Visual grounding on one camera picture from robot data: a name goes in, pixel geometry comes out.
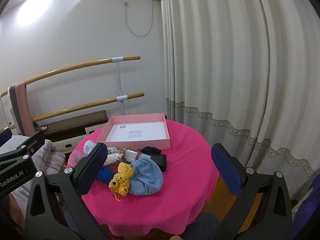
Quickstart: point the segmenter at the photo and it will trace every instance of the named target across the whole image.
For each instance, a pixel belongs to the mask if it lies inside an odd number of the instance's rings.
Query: screw
[[[72,170],[73,170],[72,167],[66,167],[66,168],[64,169],[64,173],[69,174],[69,173],[72,172]]]
[[[279,171],[276,172],[277,177],[282,178],[283,174]]]
[[[37,171],[36,177],[39,178],[39,177],[41,177],[41,176],[42,176],[42,171]]]
[[[249,174],[254,174],[254,169],[251,167],[246,168],[245,171]]]

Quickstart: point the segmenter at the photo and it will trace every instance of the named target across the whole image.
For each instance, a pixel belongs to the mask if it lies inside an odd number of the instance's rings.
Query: pink box
[[[146,146],[170,148],[170,137],[163,113],[114,115],[107,122],[97,142],[118,149],[131,150]]]

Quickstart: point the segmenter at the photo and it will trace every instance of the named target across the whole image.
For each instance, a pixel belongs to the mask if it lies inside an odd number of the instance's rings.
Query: purple fabric
[[[292,237],[295,237],[306,225],[317,206],[320,204],[320,175],[314,179],[312,187],[312,192],[301,204],[294,217]]]

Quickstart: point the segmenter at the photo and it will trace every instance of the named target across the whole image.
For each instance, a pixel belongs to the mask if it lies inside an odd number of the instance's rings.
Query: pink tablecloth
[[[167,171],[160,191],[149,196],[128,194],[118,202],[106,185],[95,181],[82,196],[97,222],[107,224],[115,236],[142,236],[152,228],[181,234],[211,196],[219,173],[208,143],[186,125],[167,120],[167,126],[171,148],[162,150]],[[75,150],[83,150],[87,140],[95,142],[101,130],[87,136]]]

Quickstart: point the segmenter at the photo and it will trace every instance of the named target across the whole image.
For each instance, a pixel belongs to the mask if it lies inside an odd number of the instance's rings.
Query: yellow crochet toy
[[[109,189],[115,194],[116,200],[119,200],[119,194],[126,196],[129,192],[130,181],[129,179],[134,174],[133,168],[126,163],[120,163],[118,166],[118,173],[113,176],[109,183]]]

